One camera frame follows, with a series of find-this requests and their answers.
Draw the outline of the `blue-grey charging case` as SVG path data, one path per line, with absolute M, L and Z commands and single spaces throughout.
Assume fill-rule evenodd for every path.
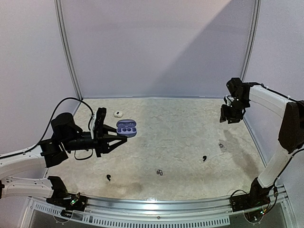
M 120 136 L 125 136 L 128 138 L 134 137 L 137 134 L 136 129 L 137 123 L 132 119 L 119 120 L 116 123 L 116 132 Z

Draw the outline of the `white earbud charging case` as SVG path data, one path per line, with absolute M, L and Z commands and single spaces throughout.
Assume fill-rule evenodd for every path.
M 121 118 L 121 117 L 123 117 L 123 112 L 121 112 L 121 111 L 116 111 L 116 112 L 114 112 L 114 117 L 115 118 Z

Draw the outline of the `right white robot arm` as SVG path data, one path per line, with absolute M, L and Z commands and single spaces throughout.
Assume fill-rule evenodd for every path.
M 304 102 L 268 88 L 262 83 L 243 82 L 238 77 L 226 83 L 228 95 L 220 109 L 220 122 L 236 124 L 252 104 L 265 108 L 275 118 L 268 139 L 274 143 L 265 169 L 256 177 L 246 195 L 249 207 L 256 207 L 286 168 L 292 156 L 304 147 Z

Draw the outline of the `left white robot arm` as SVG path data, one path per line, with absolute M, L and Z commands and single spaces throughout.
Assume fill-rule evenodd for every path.
M 68 159 L 72 151 L 92 151 L 97 157 L 108 154 L 127 142 L 127 137 L 115 134 L 116 129 L 104 124 L 106 108 L 99 108 L 85 132 L 75 124 L 71 113 L 61 113 L 51 123 L 53 135 L 32 149 L 3 154 L 0 157 L 0 196 L 35 196 L 53 199 L 67 206 L 73 195 L 57 176 L 44 179 L 13 178 L 16 173 L 34 168 L 55 167 Z

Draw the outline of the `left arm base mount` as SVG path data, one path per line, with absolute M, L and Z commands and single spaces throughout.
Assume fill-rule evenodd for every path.
M 65 184 L 60 177 L 49 176 L 47 178 L 51 182 L 52 196 L 46 199 L 48 204 L 62 207 L 60 216 L 71 218 L 74 211 L 84 212 L 88 198 L 81 193 L 69 193 Z

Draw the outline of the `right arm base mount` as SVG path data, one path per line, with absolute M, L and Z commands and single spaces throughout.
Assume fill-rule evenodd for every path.
M 270 190 L 273 190 L 275 196 L 275 202 L 272 206 L 269 197 Z M 276 204 L 277 196 L 278 190 L 275 184 L 272 184 L 270 187 L 263 188 L 259 184 L 257 178 L 255 178 L 251 183 L 249 193 L 246 193 L 243 190 L 236 190 L 230 195 L 229 202 L 233 212 L 267 205 L 266 209 L 262 212 L 262 214 L 266 214 Z

